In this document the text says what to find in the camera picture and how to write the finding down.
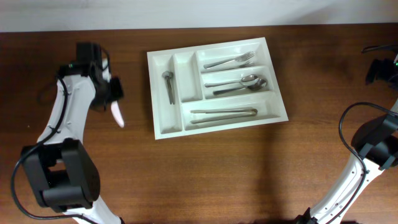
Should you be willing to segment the small steel teaspoon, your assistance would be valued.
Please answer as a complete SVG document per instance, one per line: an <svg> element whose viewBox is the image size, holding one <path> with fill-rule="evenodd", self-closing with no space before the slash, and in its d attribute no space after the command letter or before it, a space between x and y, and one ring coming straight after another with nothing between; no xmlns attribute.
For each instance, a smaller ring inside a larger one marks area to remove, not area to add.
<svg viewBox="0 0 398 224"><path fill-rule="evenodd" d="M168 94L169 94L169 101L170 101L171 105L175 104L174 92L172 89L173 77L174 77L174 74L172 72L167 72L166 81L167 81L167 89L168 89Z"/></svg>
<svg viewBox="0 0 398 224"><path fill-rule="evenodd" d="M174 96L173 96L173 92L172 92L172 84L171 84L173 76L174 76L174 74L172 72L170 72L170 71L165 71L162 74L162 77L165 79L165 82L166 82L167 93L168 93L168 96L169 96L169 103L171 105L175 104Z"/></svg>

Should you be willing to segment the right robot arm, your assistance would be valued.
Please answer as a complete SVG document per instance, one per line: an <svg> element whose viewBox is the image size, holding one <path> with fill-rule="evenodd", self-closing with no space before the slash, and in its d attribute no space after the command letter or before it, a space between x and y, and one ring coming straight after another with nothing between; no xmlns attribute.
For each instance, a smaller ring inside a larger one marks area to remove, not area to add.
<svg viewBox="0 0 398 224"><path fill-rule="evenodd" d="M364 123L348 144L343 136L343 121L355 106L369 106L384 114ZM297 216L294 223L343 223L344 215L369 183L397 166L397 103L391 109L369 102L354 103L341 115L338 132L350 152L348 163L326 196Z"/></svg>

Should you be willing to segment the pink white plastic knife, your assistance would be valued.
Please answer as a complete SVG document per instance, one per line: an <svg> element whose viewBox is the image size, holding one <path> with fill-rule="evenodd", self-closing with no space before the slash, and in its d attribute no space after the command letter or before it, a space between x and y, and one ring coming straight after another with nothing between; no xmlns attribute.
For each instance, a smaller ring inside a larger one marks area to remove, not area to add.
<svg viewBox="0 0 398 224"><path fill-rule="evenodd" d="M119 125L120 128L123 128L125 126L125 123L117 101L111 103L111 113L115 122Z"/></svg>

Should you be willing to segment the large steel spoon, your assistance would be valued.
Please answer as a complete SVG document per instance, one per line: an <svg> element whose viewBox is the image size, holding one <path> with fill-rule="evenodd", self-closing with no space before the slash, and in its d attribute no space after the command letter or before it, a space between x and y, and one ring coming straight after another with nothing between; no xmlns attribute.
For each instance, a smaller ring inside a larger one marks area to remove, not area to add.
<svg viewBox="0 0 398 224"><path fill-rule="evenodd" d="M235 83L238 83L242 86L249 86L249 85L255 84L258 80L259 80L259 77L257 75L247 75L245 77L242 77L240 80L223 82L223 83L206 83L206 84L204 84L204 86L206 88L212 88L212 87L217 87L217 86L222 86L222 85L230 85L230 84L235 84Z"/></svg>
<svg viewBox="0 0 398 224"><path fill-rule="evenodd" d="M261 88L264 88L267 86L268 82L265 79L260 78L255 84L249 85L249 86L244 86L244 87L236 87L236 88L230 88L230 89L225 89L225 90L217 90L213 92L213 95L223 95L232 91L238 91L238 90L251 90L251 91L257 91L260 90Z"/></svg>

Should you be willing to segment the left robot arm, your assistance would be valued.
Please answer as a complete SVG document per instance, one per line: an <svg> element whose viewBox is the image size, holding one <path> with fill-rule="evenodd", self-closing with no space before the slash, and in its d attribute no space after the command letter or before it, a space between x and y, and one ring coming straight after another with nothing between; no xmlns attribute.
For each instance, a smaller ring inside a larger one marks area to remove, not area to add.
<svg viewBox="0 0 398 224"><path fill-rule="evenodd" d="M109 53L100 44L79 42L76 59L60 66L55 78L57 95L49 121L37 143L23 147L15 166L23 168L39 206L51 208L55 215L29 213L17 198L12 178L14 203L36 220L123 223L101 198L99 172L83 146L89 110L109 108L116 123L124 127L118 105L124 93L120 79L111 75Z"/></svg>

